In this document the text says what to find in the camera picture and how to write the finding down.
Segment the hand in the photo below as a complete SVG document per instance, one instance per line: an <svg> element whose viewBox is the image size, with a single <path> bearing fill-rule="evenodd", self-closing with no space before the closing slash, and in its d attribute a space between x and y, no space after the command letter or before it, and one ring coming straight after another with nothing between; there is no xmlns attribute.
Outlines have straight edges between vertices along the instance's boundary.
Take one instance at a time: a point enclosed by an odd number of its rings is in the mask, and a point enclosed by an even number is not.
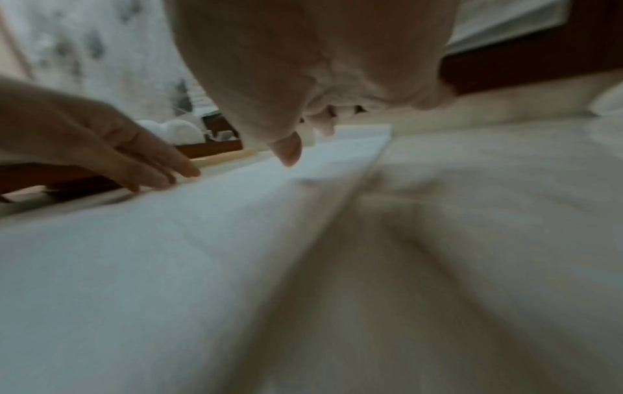
<svg viewBox="0 0 623 394"><path fill-rule="evenodd" d="M292 166L301 118L433 108L458 0L167 0L178 49L223 115Z"/></svg>
<svg viewBox="0 0 623 394"><path fill-rule="evenodd" d="M201 173L108 104L0 79L0 149L22 161L76 165L132 191Z"/></svg>

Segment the fingertip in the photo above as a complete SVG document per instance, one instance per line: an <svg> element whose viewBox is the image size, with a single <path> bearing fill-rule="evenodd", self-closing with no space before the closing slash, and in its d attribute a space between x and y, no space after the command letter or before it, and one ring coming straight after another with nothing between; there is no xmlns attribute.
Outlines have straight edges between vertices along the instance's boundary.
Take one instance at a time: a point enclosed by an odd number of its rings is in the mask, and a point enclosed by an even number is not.
<svg viewBox="0 0 623 394"><path fill-rule="evenodd" d="M268 144L284 167L293 167L303 153L303 142L298 133L293 133L283 140Z"/></svg>

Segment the person's left hand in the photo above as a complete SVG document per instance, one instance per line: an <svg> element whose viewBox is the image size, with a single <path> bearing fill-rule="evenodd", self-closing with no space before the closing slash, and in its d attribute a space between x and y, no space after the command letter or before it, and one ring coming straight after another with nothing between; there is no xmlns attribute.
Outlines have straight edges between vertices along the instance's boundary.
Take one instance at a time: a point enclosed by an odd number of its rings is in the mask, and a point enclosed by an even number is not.
<svg viewBox="0 0 623 394"><path fill-rule="evenodd" d="M201 172L113 106L0 79L0 160L76 165L138 191Z"/></svg>

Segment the human hand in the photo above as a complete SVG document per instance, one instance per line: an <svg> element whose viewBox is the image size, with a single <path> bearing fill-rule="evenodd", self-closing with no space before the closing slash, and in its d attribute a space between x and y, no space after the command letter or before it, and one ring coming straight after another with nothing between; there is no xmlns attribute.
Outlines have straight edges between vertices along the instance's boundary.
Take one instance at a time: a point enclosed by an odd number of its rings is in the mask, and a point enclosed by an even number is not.
<svg viewBox="0 0 623 394"><path fill-rule="evenodd" d="M76 165L138 191L201 172L108 104L0 79L0 156Z"/></svg>
<svg viewBox="0 0 623 394"><path fill-rule="evenodd" d="M301 118L434 108L458 0L167 0L188 67L229 122L292 166Z"/></svg>

